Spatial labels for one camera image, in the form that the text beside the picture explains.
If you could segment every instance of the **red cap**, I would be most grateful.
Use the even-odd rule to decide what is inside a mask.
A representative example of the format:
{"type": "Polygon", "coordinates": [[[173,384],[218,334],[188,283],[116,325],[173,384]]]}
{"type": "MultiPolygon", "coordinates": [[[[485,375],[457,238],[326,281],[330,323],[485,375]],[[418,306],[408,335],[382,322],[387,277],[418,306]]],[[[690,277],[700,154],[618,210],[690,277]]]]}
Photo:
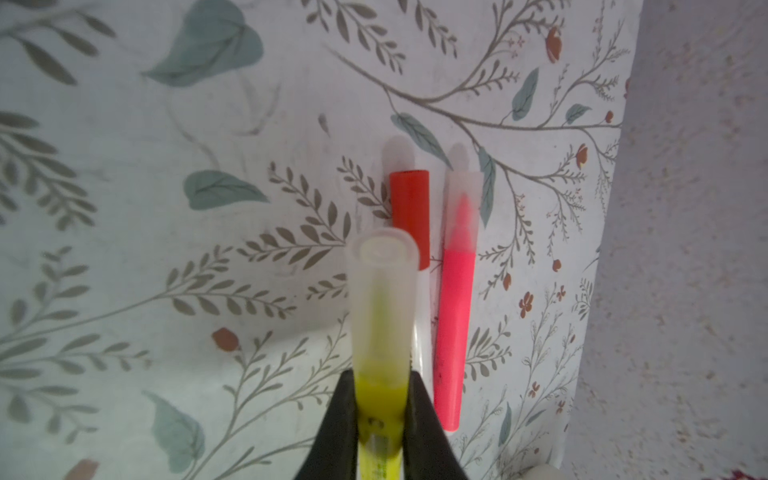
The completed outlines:
{"type": "Polygon", "coordinates": [[[408,170],[389,174],[392,225],[411,234],[419,246],[419,270],[429,267],[429,172],[408,170]]]}

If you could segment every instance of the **yellow highlighter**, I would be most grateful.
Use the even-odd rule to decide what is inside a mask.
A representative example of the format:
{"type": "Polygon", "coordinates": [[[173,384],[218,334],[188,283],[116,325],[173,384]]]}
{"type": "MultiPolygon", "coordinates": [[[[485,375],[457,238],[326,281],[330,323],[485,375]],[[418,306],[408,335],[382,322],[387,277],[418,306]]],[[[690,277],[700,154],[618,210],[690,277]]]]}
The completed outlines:
{"type": "Polygon", "coordinates": [[[346,249],[362,480],[397,480],[410,378],[419,248],[382,228],[346,249]]]}

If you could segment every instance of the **floral tablecloth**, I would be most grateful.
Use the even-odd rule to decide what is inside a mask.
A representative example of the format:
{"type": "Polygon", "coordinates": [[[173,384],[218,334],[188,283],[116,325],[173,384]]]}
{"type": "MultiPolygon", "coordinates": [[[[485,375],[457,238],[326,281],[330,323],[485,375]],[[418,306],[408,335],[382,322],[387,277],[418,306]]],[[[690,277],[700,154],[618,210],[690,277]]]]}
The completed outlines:
{"type": "Polygon", "coordinates": [[[3,478],[292,478],[414,167],[435,304],[445,172],[485,175],[455,454],[559,465],[640,8],[0,3],[3,478]]]}

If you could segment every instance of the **teal leaf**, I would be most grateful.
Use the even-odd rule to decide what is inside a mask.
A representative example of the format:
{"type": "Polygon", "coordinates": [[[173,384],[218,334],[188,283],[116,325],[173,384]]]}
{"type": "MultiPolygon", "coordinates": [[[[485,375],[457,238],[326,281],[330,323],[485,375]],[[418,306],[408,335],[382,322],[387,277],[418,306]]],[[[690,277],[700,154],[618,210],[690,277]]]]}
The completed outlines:
{"type": "Polygon", "coordinates": [[[198,0],[163,61],[145,72],[170,87],[189,87],[225,71],[253,65],[264,55],[261,38],[230,0],[198,0]]]}
{"type": "Polygon", "coordinates": [[[410,114],[394,114],[392,116],[392,123],[400,130],[406,132],[419,148],[428,154],[435,155],[445,162],[445,164],[448,165],[448,168],[453,170],[451,161],[448,160],[448,156],[445,155],[437,138],[435,138],[435,135],[433,135],[422,122],[416,120],[410,114]]]}
{"type": "Polygon", "coordinates": [[[168,455],[170,472],[184,472],[193,460],[198,460],[205,452],[203,429],[195,419],[179,412],[165,399],[152,392],[144,391],[143,394],[154,403],[152,435],[168,455]]]}
{"type": "Polygon", "coordinates": [[[544,410],[539,410],[538,412],[528,417],[528,420],[525,422],[525,426],[532,424],[538,417],[541,416],[542,413],[544,413],[544,410]]]}
{"type": "Polygon", "coordinates": [[[531,110],[533,95],[538,84],[538,68],[535,68],[523,82],[520,91],[512,98],[512,120],[522,120],[531,110]]]}
{"type": "Polygon", "coordinates": [[[498,446],[502,446],[507,442],[509,438],[509,432],[512,430],[512,409],[509,408],[509,402],[507,402],[507,414],[504,415],[504,421],[502,422],[502,430],[498,434],[498,446]]]}
{"type": "Polygon", "coordinates": [[[493,186],[496,183],[496,163],[483,147],[480,147],[478,158],[480,160],[480,171],[483,173],[480,217],[482,218],[482,224],[487,227],[488,219],[491,218],[491,211],[493,210],[493,186]]]}
{"type": "Polygon", "coordinates": [[[569,125],[574,123],[577,118],[587,113],[591,109],[591,107],[587,107],[586,105],[574,104],[571,108],[568,109],[567,112],[565,112],[565,123],[569,125]]]}
{"type": "Polygon", "coordinates": [[[261,190],[218,170],[202,170],[184,180],[184,194],[192,210],[208,210],[235,202],[267,202],[261,190]]]}

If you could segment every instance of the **pink highlighter cap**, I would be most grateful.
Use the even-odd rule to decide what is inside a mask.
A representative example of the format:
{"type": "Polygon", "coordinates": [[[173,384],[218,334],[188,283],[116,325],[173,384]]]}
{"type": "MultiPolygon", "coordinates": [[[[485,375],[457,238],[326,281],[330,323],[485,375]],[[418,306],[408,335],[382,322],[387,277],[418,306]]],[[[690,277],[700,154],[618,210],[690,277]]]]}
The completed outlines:
{"type": "Polygon", "coordinates": [[[483,173],[449,172],[445,199],[440,310],[435,342],[435,411],[447,432],[458,430],[467,350],[483,173]]]}

